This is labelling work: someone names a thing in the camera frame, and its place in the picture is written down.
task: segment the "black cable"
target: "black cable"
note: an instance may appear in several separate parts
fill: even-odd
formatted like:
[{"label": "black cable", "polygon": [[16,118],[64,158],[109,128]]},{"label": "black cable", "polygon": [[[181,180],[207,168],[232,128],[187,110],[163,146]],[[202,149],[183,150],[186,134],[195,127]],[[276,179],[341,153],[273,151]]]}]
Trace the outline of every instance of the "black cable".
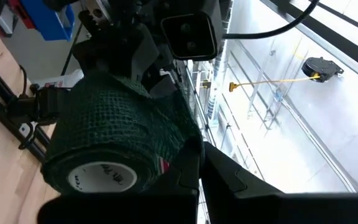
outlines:
[{"label": "black cable", "polygon": [[70,51],[67,55],[67,59],[66,59],[66,62],[65,62],[65,65],[63,66],[63,70],[62,70],[62,73],[60,74],[60,76],[64,76],[66,75],[66,71],[67,71],[67,67],[68,67],[68,64],[70,63],[70,60],[71,60],[71,56],[73,55],[73,50],[74,50],[74,46],[77,44],[77,41],[78,41],[78,37],[80,36],[80,33],[81,33],[81,30],[82,30],[82,23],[80,24],[80,27],[78,28],[78,31],[74,37],[74,40],[73,40],[73,44],[71,45],[71,48],[70,48]]},{"label": "black cable", "polygon": [[25,69],[23,68],[22,65],[19,65],[20,69],[22,70],[23,72],[23,78],[24,78],[24,84],[23,84],[23,92],[22,92],[22,95],[23,96],[26,96],[26,91],[27,91],[27,72],[25,71]]},{"label": "black cable", "polygon": [[302,21],[304,21],[304,19],[306,19],[311,14],[311,12],[313,12],[313,10],[317,7],[318,3],[319,0],[313,0],[308,6],[308,8],[298,18],[296,18],[294,21],[290,22],[289,24],[281,28],[268,32],[258,33],[258,34],[223,34],[223,39],[262,39],[262,38],[273,37],[275,35],[282,34],[296,27]]},{"label": "black cable", "polygon": [[19,149],[20,150],[23,150],[23,149],[26,149],[31,143],[34,142],[34,137],[35,137],[35,134],[34,134],[34,127],[32,126],[32,123],[26,123],[26,125],[29,126],[30,128],[30,133],[24,138],[24,141],[20,144],[19,146]]}]

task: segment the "wooden table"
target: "wooden table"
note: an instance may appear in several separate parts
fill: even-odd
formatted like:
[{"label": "wooden table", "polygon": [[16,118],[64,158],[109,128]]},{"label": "wooden table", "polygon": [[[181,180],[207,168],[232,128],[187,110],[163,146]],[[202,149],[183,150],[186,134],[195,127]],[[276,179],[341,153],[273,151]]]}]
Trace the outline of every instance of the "wooden table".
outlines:
[{"label": "wooden table", "polygon": [[[0,39],[0,76],[19,95],[23,74]],[[54,127],[46,127],[50,136]],[[44,182],[40,163],[0,123],[0,223],[37,223],[39,208],[58,193]]]}]

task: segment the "black cable reel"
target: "black cable reel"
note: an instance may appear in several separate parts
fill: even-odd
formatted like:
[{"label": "black cable reel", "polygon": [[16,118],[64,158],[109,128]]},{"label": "black cable reel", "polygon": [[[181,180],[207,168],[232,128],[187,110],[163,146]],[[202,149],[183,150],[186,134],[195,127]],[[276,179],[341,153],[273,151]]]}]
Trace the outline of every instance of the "black cable reel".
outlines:
[{"label": "black cable reel", "polygon": [[334,75],[343,74],[344,70],[338,66],[335,62],[325,60],[323,57],[308,58],[302,65],[303,73],[308,77],[319,76],[318,78],[313,78],[315,82],[324,83],[332,78]]}]

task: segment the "tape roll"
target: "tape roll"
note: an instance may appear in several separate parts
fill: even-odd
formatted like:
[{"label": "tape roll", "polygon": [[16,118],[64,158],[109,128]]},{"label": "tape roll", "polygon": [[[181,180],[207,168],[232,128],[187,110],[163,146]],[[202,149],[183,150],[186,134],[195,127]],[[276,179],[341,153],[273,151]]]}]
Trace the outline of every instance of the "tape roll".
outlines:
[{"label": "tape roll", "polygon": [[63,193],[140,192],[200,131],[181,91],[151,98],[140,83],[90,74],[71,90],[42,166]]}]

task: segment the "yellow cable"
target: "yellow cable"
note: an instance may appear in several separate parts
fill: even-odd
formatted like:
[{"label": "yellow cable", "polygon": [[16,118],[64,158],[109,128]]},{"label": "yellow cable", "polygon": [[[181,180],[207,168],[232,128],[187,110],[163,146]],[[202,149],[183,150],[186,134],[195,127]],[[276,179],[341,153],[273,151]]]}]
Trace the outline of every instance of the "yellow cable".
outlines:
[{"label": "yellow cable", "polygon": [[298,55],[296,53],[294,53],[294,56],[297,57],[298,59],[304,60],[306,59],[305,57],[302,57],[301,55]]},{"label": "yellow cable", "polygon": [[299,82],[299,81],[305,81],[305,80],[312,80],[312,79],[317,79],[320,78],[320,74],[319,73],[315,73],[312,77],[307,77],[307,78],[297,78],[297,79],[287,79],[287,80],[273,80],[273,81],[262,81],[262,82],[255,82],[255,83],[240,83],[240,84],[235,84],[234,82],[230,82],[229,85],[229,92],[233,92],[234,89],[236,89],[239,86],[242,85],[256,85],[256,84],[261,84],[261,83],[283,83],[283,82]]}]

